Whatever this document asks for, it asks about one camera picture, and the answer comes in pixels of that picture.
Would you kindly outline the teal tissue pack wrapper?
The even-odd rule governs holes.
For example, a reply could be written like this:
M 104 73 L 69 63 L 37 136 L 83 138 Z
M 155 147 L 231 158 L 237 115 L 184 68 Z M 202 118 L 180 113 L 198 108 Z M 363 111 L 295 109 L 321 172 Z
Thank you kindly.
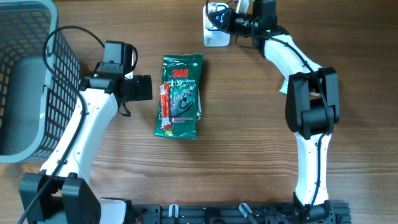
M 288 84 L 289 84 L 288 80 L 284 80 L 284 82 L 283 82 L 283 84 L 282 84 L 282 86 L 281 86 L 279 91 L 286 95 L 287 94 L 287 90 L 288 90 Z

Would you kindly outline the red stick packet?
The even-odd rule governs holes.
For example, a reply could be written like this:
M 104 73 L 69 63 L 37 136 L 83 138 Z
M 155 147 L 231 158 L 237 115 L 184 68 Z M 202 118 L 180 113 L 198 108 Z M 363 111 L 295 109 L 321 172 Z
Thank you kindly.
M 160 104 L 160 129 L 169 129 L 172 127 L 172 123 L 170 120 L 170 85 L 168 83 L 161 84 L 160 86 Z

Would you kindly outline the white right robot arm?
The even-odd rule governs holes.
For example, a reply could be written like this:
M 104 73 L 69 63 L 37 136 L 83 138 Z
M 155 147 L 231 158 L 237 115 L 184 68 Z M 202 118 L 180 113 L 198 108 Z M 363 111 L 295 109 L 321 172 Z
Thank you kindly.
M 217 9 L 205 3 L 205 15 L 217 30 L 251 38 L 252 47 L 272 62 L 288 81 L 285 119 L 298 147 L 298 181 L 293 203 L 282 211 L 273 206 L 264 214 L 289 223 L 333 223 L 326 189 L 326 158 L 334 125 L 340 118 L 338 74 L 332 67 L 311 61 L 289 32 L 277 23 L 275 1 L 238 1 L 236 9 Z

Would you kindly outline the green 3M gloves pack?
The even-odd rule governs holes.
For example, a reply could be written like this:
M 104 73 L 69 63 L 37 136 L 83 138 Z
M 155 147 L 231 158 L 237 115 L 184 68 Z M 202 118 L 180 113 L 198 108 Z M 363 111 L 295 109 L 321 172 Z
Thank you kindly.
M 160 129 L 161 104 L 159 100 L 155 136 L 173 139 L 197 138 L 197 121 L 202 116 L 200 99 L 202 67 L 203 54 L 164 56 L 161 84 L 170 85 L 172 127 Z

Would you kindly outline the red tissue packet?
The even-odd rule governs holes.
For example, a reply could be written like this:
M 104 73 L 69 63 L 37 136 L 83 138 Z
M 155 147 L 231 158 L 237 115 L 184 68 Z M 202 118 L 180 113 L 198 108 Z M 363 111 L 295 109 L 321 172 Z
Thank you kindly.
M 225 4 L 222 3 L 216 3 L 216 2 L 211 2 L 208 4 L 208 13 L 209 12 L 214 12 L 214 11 L 220 11 L 224 8 L 227 8 Z M 217 28 L 213 27 L 212 23 L 210 22 L 208 16 L 205 14 L 205 29 L 208 31 L 218 31 Z

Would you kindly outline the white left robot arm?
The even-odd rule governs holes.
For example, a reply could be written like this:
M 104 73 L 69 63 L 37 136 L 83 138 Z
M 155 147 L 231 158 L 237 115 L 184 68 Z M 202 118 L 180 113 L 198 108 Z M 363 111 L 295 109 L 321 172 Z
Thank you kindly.
M 133 75 L 137 49 L 107 41 L 99 70 L 82 79 L 78 100 L 55 151 L 37 174 L 26 173 L 19 185 L 23 223 L 130 223 L 130 200 L 97 198 L 90 188 L 93 160 L 103 134 L 129 101 L 152 99 L 149 76 Z

